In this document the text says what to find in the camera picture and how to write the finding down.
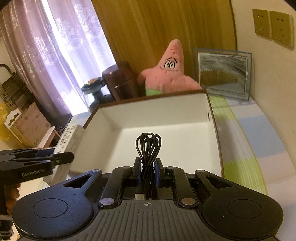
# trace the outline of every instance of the open cardboard box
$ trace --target open cardboard box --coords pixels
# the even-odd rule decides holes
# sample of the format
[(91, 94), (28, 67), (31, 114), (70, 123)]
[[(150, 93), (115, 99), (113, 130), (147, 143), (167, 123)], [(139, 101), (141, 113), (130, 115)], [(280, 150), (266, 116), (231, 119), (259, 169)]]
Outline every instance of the open cardboard box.
[(163, 166), (186, 173), (204, 169), (223, 176), (215, 120), (206, 90), (140, 97), (99, 106), (89, 117), (72, 172), (133, 166), (136, 139), (159, 134)]

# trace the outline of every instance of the human hand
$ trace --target human hand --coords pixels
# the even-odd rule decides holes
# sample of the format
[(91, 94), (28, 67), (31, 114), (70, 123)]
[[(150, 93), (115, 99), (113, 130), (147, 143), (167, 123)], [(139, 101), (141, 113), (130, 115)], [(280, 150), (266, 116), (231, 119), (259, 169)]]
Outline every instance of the human hand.
[(16, 184), (16, 185), (10, 186), (8, 189), (9, 199), (6, 201), (6, 208), (7, 208), (8, 215), (11, 215), (12, 208), (17, 202), (16, 199), (19, 198), (20, 196), (20, 193), (18, 190), (19, 187), (20, 187), (20, 184)]

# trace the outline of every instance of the patrick star plush toy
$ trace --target patrick star plush toy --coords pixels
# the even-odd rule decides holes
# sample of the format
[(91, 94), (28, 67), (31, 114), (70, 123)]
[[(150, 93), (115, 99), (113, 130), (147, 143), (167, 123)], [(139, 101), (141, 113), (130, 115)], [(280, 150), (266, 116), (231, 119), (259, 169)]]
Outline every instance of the patrick star plush toy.
[(196, 81), (184, 75), (184, 54), (178, 39), (170, 42), (158, 65), (143, 70), (137, 81), (139, 85), (145, 83), (147, 96), (201, 89)]

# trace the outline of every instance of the table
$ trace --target table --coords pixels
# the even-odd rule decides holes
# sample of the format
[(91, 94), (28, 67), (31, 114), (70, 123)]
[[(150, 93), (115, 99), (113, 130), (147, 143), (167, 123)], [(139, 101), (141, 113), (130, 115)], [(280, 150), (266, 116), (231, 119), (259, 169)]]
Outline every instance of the table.
[[(277, 237), (295, 241), (296, 171), (276, 131), (259, 106), (210, 95), (217, 124), (225, 178), (269, 195), (283, 208), (284, 221)], [(71, 122), (84, 125), (90, 112)]]

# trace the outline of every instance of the curtain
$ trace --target curtain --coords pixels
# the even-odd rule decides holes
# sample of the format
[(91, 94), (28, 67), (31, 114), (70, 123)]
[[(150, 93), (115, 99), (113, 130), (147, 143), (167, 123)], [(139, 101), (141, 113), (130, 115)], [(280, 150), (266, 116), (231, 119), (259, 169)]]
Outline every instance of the curtain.
[(13, 0), (0, 15), (0, 29), (17, 73), (58, 118), (87, 111), (83, 83), (115, 61), (90, 1), (49, 3)]
[(230, 0), (92, 0), (116, 61), (140, 73), (179, 39), (184, 72), (194, 77), (194, 48), (236, 50)]

